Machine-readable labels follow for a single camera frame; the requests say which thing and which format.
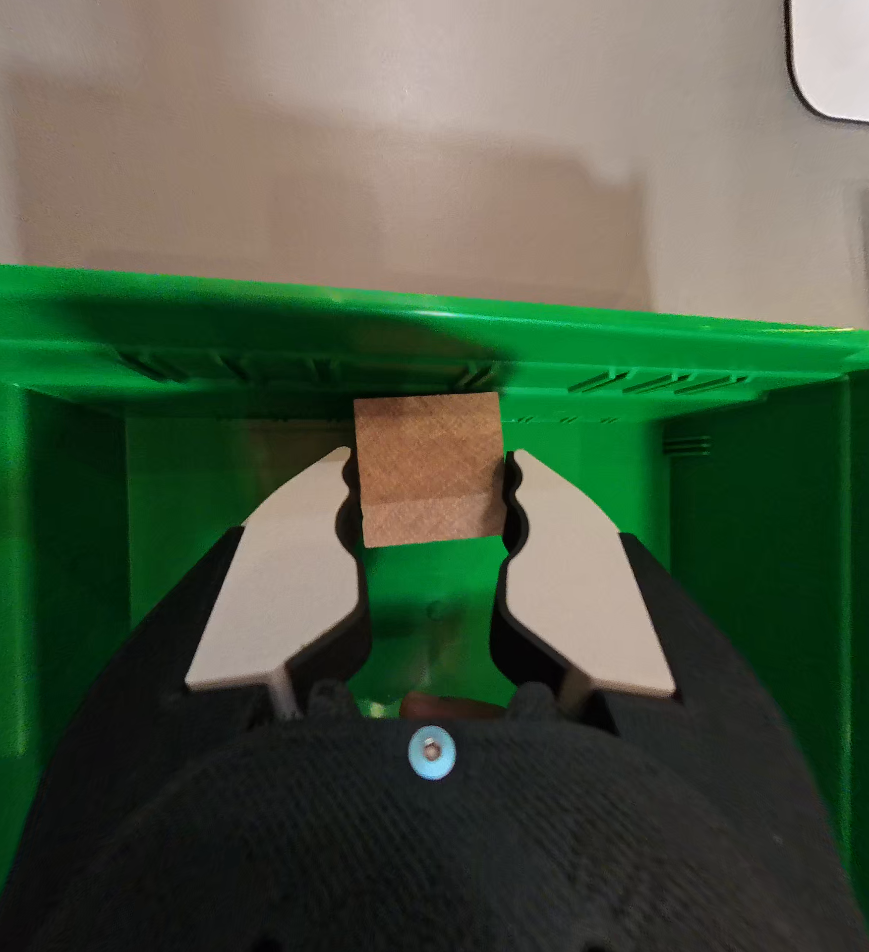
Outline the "white document stand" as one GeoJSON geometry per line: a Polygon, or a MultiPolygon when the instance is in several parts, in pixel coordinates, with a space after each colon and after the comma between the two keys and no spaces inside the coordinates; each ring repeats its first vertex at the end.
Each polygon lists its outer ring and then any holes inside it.
{"type": "Polygon", "coordinates": [[[822,117],[869,125],[869,1],[786,1],[789,73],[822,117]]]}

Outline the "person's right hand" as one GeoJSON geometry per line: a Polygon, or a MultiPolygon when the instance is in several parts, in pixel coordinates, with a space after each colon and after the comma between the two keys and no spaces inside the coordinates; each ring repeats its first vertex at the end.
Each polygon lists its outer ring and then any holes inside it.
{"type": "Polygon", "coordinates": [[[444,720],[500,720],[506,713],[506,708],[488,702],[413,691],[402,699],[398,716],[403,720],[440,723],[444,720]]]}

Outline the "grey desk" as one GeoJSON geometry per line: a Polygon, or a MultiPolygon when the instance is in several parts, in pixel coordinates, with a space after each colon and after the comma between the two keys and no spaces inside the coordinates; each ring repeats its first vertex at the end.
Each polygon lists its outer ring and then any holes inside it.
{"type": "Polygon", "coordinates": [[[628,308],[867,330],[846,316],[844,239],[818,195],[841,128],[766,171],[764,123],[739,146],[736,186],[710,179],[704,139],[670,156],[696,198],[662,237],[642,173],[598,178],[549,144],[293,113],[229,84],[224,14],[247,2],[94,2],[107,70],[19,60],[4,69],[24,266],[224,279],[478,300],[628,308]]]}

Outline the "green plastic bin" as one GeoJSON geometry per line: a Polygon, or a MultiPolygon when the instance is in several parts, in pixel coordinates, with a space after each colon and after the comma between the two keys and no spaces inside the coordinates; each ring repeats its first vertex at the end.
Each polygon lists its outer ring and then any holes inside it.
{"type": "Polygon", "coordinates": [[[356,398],[494,391],[785,711],[869,923],[869,331],[0,266],[0,894],[132,628],[356,398]]]}

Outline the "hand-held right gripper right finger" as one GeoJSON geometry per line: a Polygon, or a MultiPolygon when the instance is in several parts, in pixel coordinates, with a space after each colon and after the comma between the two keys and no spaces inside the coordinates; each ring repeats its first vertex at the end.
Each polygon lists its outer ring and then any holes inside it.
{"type": "Polygon", "coordinates": [[[512,684],[580,715],[595,695],[671,702],[677,684],[616,523],[525,449],[505,458],[507,508],[489,652],[512,684]]]}

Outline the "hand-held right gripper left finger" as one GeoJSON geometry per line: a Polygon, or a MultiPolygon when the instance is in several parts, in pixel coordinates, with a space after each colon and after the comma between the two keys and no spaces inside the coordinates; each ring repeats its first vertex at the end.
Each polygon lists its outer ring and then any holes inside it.
{"type": "Polygon", "coordinates": [[[367,576],[355,552],[352,450],[339,446],[276,489],[241,526],[186,675],[194,692],[264,687],[280,718],[369,659],[367,576]]]}

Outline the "medium wooden cube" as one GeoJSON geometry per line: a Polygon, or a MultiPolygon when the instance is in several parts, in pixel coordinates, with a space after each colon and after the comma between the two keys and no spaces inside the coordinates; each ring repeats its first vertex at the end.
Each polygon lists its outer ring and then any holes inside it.
{"type": "Polygon", "coordinates": [[[367,548],[502,534],[497,393],[361,398],[353,410],[367,548]]]}

